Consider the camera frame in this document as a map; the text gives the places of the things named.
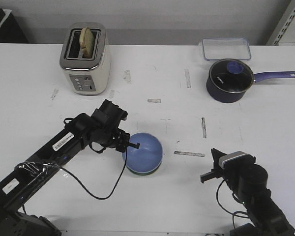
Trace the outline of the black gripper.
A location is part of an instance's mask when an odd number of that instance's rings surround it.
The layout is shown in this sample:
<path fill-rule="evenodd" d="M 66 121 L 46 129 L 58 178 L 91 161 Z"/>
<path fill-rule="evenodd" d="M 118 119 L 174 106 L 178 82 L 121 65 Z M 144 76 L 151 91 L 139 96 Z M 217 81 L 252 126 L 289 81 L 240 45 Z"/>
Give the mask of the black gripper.
<path fill-rule="evenodd" d="M 100 144 L 102 149 L 115 148 L 116 151 L 125 152 L 127 147 L 139 148 L 140 143 L 129 142 L 130 134 L 119 129 L 119 116 L 124 110 L 109 100 L 104 100 L 100 108 L 96 109 L 91 118 L 95 120 L 96 127 L 90 133 L 89 147 L 93 150 L 93 143 Z"/>
<path fill-rule="evenodd" d="M 213 168 L 210 172 L 200 175 L 200 182 L 205 183 L 213 178 L 222 177 L 230 189 L 238 189 L 238 168 L 222 170 L 219 165 L 219 159 L 226 154 L 215 148 L 211 149 L 211 154 L 213 157 Z"/>

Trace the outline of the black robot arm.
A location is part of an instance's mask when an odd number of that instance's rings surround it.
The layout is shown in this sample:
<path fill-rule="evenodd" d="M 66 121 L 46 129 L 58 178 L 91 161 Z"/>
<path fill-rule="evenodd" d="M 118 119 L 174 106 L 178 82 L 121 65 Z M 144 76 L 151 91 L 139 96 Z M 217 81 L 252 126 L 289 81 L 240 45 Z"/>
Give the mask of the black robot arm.
<path fill-rule="evenodd" d="M 91 116 L 81 113 L 64 120 L 64 129 L 0 182 L 0 236 L 60 236 L 61 231 L 47 218 L 27 215 L 19 209 L 78 152 L 93 143 L 121 153 L 128 147 L 130 134 L 119 129 L 127 111 L 109 100 Z"/>
<path fill-rule="evenodd" d="M 244 216 L 251 223 L 234 227 L 232 236 L 295 236 L 294 227 L 283 211 L 271 198 L 267 188 L 268 173 L 256 164 L 256 158 L 243 151 L 230 154 L 211 149 L 213 168 L 201 175 L 200 181 L 222 178 L 233 193 L 233 198 L 242 204 Z"/>

